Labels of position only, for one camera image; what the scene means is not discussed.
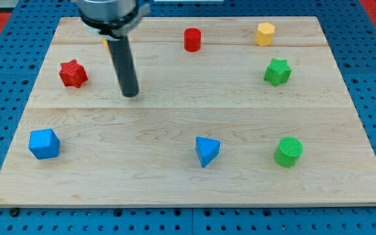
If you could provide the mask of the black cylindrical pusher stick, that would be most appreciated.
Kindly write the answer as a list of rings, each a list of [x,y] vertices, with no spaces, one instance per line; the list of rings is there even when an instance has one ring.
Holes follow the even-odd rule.
[[[137,96],[139,87],[128,36],[120,37],[118,40],[109,40],[108,47],[121,94],[124,97]]]

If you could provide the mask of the yellow block behind arm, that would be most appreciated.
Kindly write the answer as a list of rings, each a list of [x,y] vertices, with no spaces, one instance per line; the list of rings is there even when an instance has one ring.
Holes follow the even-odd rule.
[[[102,44],[104,45],[104,47],[105,47],[107,50],[110,50],[110,49],[109,49],[109,45],[108,45],[108,41],[107,41],[105,38],[102,38]]]

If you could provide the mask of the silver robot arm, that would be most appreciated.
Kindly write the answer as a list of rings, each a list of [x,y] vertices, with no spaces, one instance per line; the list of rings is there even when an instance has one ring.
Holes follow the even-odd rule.
[[[77,0],[78,12],[88,31],[107,41],[121,94],[139,93],[128,34],[150,13],[137,0]]]

